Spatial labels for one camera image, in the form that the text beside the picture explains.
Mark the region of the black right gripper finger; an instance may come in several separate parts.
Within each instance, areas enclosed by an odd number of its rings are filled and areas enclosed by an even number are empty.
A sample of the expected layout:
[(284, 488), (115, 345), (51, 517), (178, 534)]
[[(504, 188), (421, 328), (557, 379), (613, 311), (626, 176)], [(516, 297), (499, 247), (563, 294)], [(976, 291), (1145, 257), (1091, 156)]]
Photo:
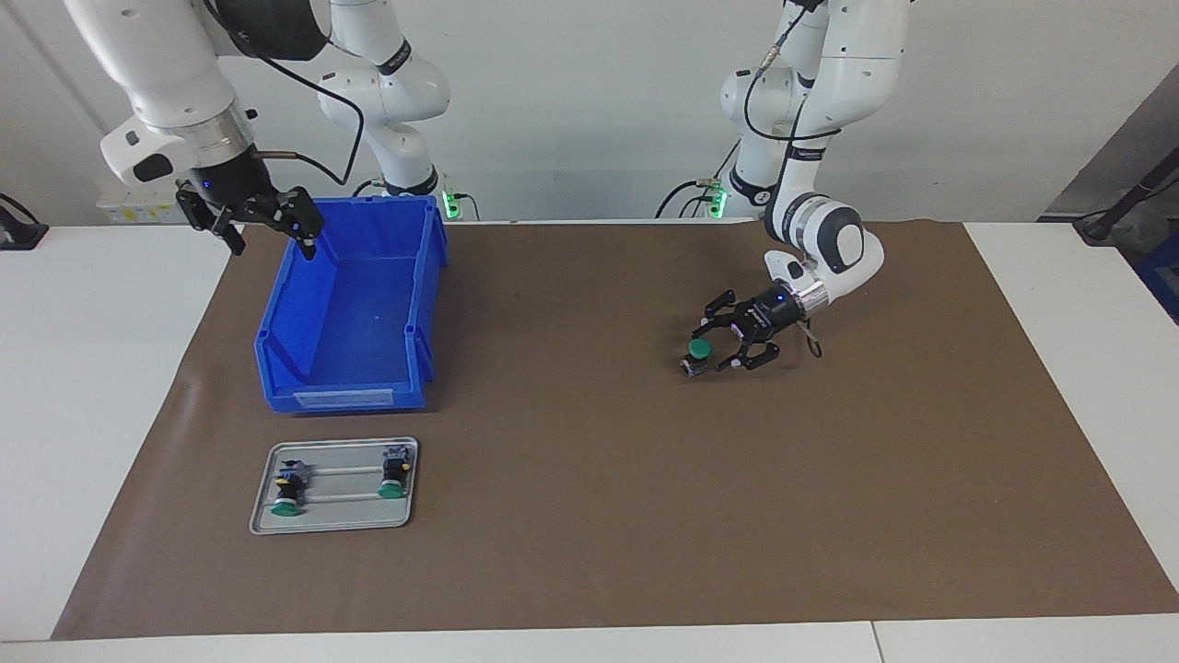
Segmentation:
[(295, 186), (289, 192), (274, 193), (274, 229), (295, 241), (303, 260), (312, 261), (324, 219), (311, 193), (303, 186)]
[(215, 238), (222, 239), (228, 245), (233, 256), (245, 251), (245, 239), (233, 227), (230, 210), (204, 201), (191, 183), (178, 183), (174, 201), (195, 231), (215, 235)]

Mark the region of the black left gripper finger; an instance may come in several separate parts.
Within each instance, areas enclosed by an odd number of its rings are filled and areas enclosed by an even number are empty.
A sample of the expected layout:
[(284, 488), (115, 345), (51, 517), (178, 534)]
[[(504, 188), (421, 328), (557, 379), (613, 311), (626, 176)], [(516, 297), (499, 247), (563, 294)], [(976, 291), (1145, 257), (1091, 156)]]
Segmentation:
[(776, 361), (780, 356), (780, 352), (779, 344), (773, 343), (772, 340), (740, 339), (736, 352), (726, 357), (720, 357), (714, 365), (714, 370), (742, 368), (753, 372), (760, 366)]
[(751, 327), (746, 319), (746, 303), (738, 301), (733, 290), (723, 291), (719, 297), (711, 298), (704, 306), (700, 323), (691, 332), (691, 336), (704, 337), (714, 329), (729, 329), (736, 337), (749, 337)]

